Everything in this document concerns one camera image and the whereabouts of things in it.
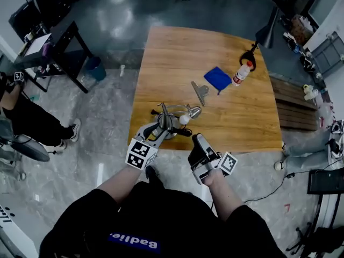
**gray pants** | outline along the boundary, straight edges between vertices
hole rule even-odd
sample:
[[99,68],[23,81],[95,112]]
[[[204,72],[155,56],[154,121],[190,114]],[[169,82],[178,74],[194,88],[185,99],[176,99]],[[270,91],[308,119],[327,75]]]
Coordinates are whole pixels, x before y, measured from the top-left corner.
[[[17,152],[12,151],[5,151],[2,148],[0,148],[0,158],[5,159],[7,161],[18,161],[20,159]],[[5,173],[6,175],[13,177],[15,179],[20,176],[19,171],[10,165],[7,165],[0,161],[0,172]]]
[[323,131],[317,137],[307,139],[300,144],[288,147],[285,151],[288,157],[284,163],[288,172],[310,169],[323,169],[328,166],[327,145],[331,132]]

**bottle label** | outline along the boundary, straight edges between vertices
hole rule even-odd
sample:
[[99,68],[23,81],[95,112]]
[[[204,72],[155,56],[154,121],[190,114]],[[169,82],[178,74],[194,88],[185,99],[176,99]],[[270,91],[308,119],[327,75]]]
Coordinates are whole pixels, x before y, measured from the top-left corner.
[[240,78],[238,78],[237,76],[233,77],[233,81],[236,83],[236,84],[240,84],[243,80],[241,80]]

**gray floor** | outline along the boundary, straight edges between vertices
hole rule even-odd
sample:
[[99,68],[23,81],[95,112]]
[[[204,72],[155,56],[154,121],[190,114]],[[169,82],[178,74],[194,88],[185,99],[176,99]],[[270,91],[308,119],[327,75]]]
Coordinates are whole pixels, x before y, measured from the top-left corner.
[[[124,166],[137,77],[138,70],[125,70],[120,77],[119,70],[111,69],[100,83],[82,77],[91,89],[88,94],[65,76],[54,77],[46,94],[32,84],[27,85],[27,94],[39,94],[37,103],[64,125],[79,117],[81,135],[78,142],[69,142],[62,154],[51,155],[47,163],[23,157],[19,167],[24,168],[27,179],[17,182],[0,174],[1,192],[18,195],[32,213],[52,227],[68,205],[118,172]],[[299,133],[283,132],[283,138],[290,143],[302,137]],[[190,191],[210,206],[209,191],[196,183],[188,155],[183,151],[159,151],[155,165],[160,178],[167,188]],[[283,173],[274,171],[273,163],[283,157],[281,152],[234,155],[239,163],[227,179],[243,200],[267,195],[280,185]],[[314,215],[317,197],[306,194],[307,180],[307,174],[299,174],[286,180],[271,197],[249,203],[266,220],[282,250],[296,240],[295,228],[305,226]],[[290,211],[285,204],[290,204]]]
[[[58,27],[75,20],[81,36],[107,68],[118,68],[124,58],[130,60],[127,68],[139,69],[151,26],[192,27],[254,40],[273,6],[270,0],[80,0]],[[273,48],[262,48],[269,72],[296,84],[312,83],[299,55],[283,40],[283,32],[276,24]]]

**black desk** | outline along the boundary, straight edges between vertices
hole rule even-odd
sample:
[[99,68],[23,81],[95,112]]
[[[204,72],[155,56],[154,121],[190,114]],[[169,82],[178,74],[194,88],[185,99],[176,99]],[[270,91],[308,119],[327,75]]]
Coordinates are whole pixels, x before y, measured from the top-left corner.
[[[53,43],[52,52],[49,58],[42,56],[42,48],[40,51],[27,56],[17,56],[13,63],[14,67],[21,69],[28,79],[44,92],[47,92],[47,89],[37,82],[37,78],[65,74],[83,92],[87,93],[88,90],[77,80],[77,76],[86,58],[93,57],[93,54],[82,40],[76,23],[73,21],[66,30],[62,30],[59,27],[52,28],[51,36],[48,38],[47,42],[48,41]],[[35,77],[32,77],[24,71],[27,68],[34,68],[37,66],[46,67],[47,64],[57,64],[62,72],[57,71],[55,68],[51,68],[52,71],[46,72],[43,75],[36,74]]]

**wooden pallet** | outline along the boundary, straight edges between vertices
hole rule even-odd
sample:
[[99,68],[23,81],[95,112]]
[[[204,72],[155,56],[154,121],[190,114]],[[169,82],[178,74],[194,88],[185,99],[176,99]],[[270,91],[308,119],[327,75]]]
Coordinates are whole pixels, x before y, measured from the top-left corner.
[[276,78],[270,79],[276,99],[279,125],[282,128],[317,130],[317,107],[312,101],[305,101],[303,89]]

